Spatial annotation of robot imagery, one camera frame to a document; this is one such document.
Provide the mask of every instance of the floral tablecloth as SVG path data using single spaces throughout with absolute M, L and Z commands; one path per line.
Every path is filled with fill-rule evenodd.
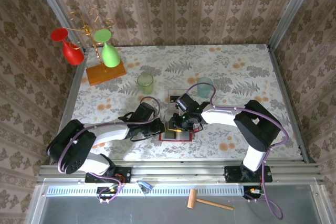
M 270 157 L 302 159 L 293 134 L 266 45 L 159 46 L 117 48 L 127 74 L 90 86 L 83 73 L 72 118 L 82 123 L 100 123 L 134 111 L 144 94 L 136 79 L 143 72 L 154 77 L 154 91 L 161 105 L 161 118 L 168 120 L 168 90 L 186 90 L 197 78 L 210 77 L 217 88 L 214 103 L 244 105 L 255 99 L 268 109 L 289 132 L 286 146 L 275 148 Z M 87 67 L 98 64 L 89 49 Z M 192 97 L 197 96 L 197 88 Z M 112 160 L 162 158 L 224 158 L 243 159 L 248 147 L 238 128 L 206 125 L 192 142 L 159 142 L 158 137 L 145 141 L 111 141 L 94 146 L 94 153 L 103 153 Z M 276 141 L 283 138 L 279 133 Z

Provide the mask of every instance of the glass cup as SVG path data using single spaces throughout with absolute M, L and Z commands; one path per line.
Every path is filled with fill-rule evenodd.
M 213 84 L 212 80 L 208 77 L 201 77 L 197 80 L 197 83 L 201 83 L 201 82 Z M 206 85 L 206 84 L 197 85 L 197 93 L 202 98 L 207 98 L 210 91 L 212 91 L 212 89 L 213 88 L 210 85 Z
M 154 78 L 149 73 L 143 73 L 137 80 L 139 86 L 144 94 L 150 94 L 153 92 Z

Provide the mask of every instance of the orange wooden block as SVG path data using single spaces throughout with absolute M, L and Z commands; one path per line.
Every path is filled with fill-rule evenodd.
M 102 64 L 86 69 L 90 86 L 94 86 L 126 74 L 122 61 L 114 68 L 108 68 L 105 66 L 105 69 L 107 70 L 106 72 L 104 71 Z

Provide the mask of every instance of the hammer handle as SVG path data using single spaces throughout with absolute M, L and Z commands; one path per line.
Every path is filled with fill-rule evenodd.
M 196 201 L 200 202 L 200 203 L 208 204 L 208 205 L 211 205 L 211 206 L 215 206 L 215 207 L 225 208 L 227 210 L 233 210 L 233 207 L 225 206 L 225 205 L 218 204 L 218 203 L 208 201 L 208 200 L 204 200 L 204 199 L 196 199 Z

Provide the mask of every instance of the wooden hammer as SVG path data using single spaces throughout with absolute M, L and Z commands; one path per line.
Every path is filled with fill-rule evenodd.
M 187 208 L 194 209 L 195 205 L 196 205 L 196 201 L 197 201 L 197 202 L 208 204 L 208 205 L 211 205 L 211 206 L 225 208 L 227 210 L 234 210 L 233 207 L 225 206 L 225 205 L 218 204 L 218 203 L 211 202 L 211 201 L 204 200 L 204 199 L 197 199 L 196 196 L 197 196 L 197 190 L 196 189 L 191 189 L 190 194 L 189 194 L 189 200 L 188 200 Z

